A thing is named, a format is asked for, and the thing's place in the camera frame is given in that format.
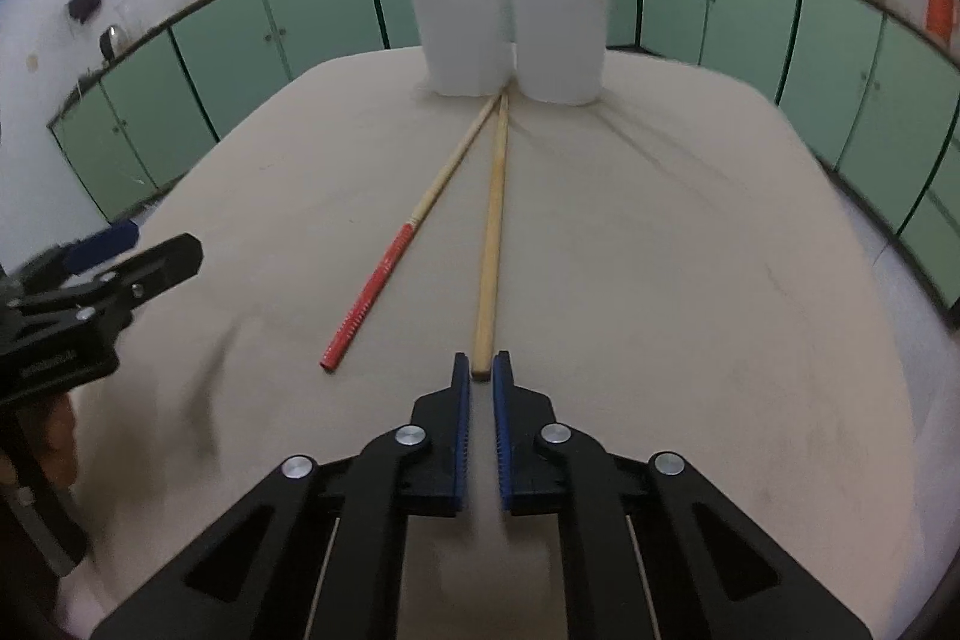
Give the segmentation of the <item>left hand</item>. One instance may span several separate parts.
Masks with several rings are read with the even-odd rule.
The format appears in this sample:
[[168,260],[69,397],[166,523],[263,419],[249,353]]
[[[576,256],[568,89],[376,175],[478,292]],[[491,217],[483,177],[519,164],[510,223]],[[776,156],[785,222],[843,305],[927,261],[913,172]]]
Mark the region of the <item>left hand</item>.
[[25,437],[47,481],[70,489],[78,479],[75,406],[67,393],[41,399],[2,417],[2,443],[14,435]]

